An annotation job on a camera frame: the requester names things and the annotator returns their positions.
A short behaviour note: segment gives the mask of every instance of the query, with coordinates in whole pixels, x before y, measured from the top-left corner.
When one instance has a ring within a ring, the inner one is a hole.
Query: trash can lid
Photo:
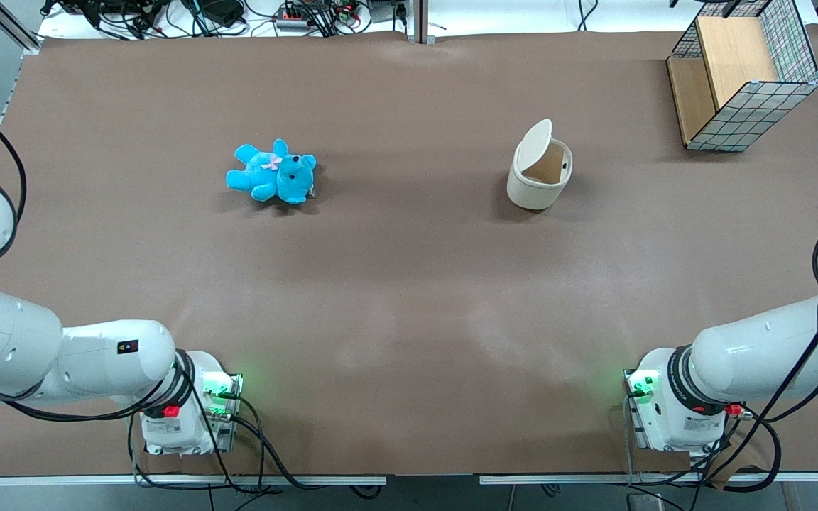
[[[525,171],[535,165],[551,143],[551,119],[543,119],[537,125],[529,128],[520,142],[519,150],[516,152],[516,169],[519,172]]]

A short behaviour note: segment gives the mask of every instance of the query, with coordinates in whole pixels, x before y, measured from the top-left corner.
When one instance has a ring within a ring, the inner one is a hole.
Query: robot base
[[[213,430],[219,452],[227,453],[233,449],[233,438],[236,436],[236,423],[229,418],[238,413],[238,399],[224,399],[212,394],[219,390],[224,394],[241,395],[241,375],[227,375],[214,356],[202,351],[189,351],[195,367],[192,382],[195,388],[181,407],[176,417],[153,418],[141,414],[141,430],[145,449],[151,455],[207,455],[214,453],[214,442],[207,423]],[[195,392],[207,411],[207,421],[200,405],[195,399]]]
[[[639,369],[624,374],[630,392],[649,392],[631,400],[636,442],[643,449],[707,456],[721,438],[725,414],[698,414],[675,397],[668,382],[668,360],[674,352],[668,347],[655,349],[643,357]]]

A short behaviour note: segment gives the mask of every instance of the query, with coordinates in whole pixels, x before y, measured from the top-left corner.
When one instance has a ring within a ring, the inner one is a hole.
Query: brown paper
[[[624,368],[816,292],[818,90],[744,154],[688,152],[679,36],[48,40],[3,125],[29,184],[0,290],[213,353],[293,473],[623,472]],[[506,173],[546,117],[577,172],[534,214]],[[276,137],[318,159],[300,208],[225,187]],[[779,432],[818,470],[818,399]],[[0,476],[128,473],[124,442],[0,405]]]

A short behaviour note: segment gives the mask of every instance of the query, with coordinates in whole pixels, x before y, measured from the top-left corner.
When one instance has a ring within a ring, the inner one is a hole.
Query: white trash can
[[[570,181],[574,156],[565,143],[551,137],[551,130],[551,119],[542,120],[516,146],[507,177],[507,195],[516,206],[545,209]]]

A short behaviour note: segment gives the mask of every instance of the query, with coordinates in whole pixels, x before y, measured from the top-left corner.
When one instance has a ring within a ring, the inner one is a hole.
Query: pink bow
[[[269,164],[264,164],[264,165],[261,165],[261,168],[269,168],[270,170],[276,170],[276,169],[277,169],[276,164],[278,164],[279,162],[282,162],[282,161],[283,161],[283,159],[282,159],[282,158],[279,158],[279,156],[277,156],[277,155],[270,155],[270,162],[269,162]]]

